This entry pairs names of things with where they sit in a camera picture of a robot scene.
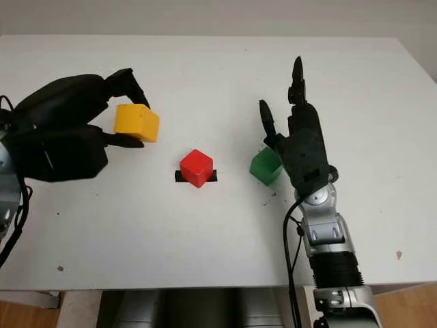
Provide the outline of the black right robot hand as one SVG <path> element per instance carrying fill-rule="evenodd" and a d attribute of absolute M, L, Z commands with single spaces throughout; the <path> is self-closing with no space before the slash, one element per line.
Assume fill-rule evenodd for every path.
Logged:
<path fill-rule="evenodd" d="M 294 60 L 292 84 L 288 87 L 287 98 L 292 106 L 292 114 L 288 118 L 289 136 L 291 137 L 304 128 L 313 131 L 316 135 L 321 135 L 318 113 L 315 107 L 307 101 L 301 56 Z M 279 134 L 276 132 L 271 110 L 265 100 L 259 100 L 259 112 L 266 132 L 264 143 L 274 149 Z"/>

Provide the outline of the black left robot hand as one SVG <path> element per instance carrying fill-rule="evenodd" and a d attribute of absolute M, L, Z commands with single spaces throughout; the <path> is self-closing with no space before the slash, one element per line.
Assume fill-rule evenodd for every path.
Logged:
<path fill-rule="evenodd" d="M 12 131 L 4 142 L 26 148 L 96 152 L 107 146 L 142 148 L 138 137 L 105 133 L 90 122 L 109 106 L 112 98 L 127 97 L 131 103 L 148 105 L 131 68 L 107 78 L 80 74 L 48 83 L 26 97 L 14 109 Z"/>

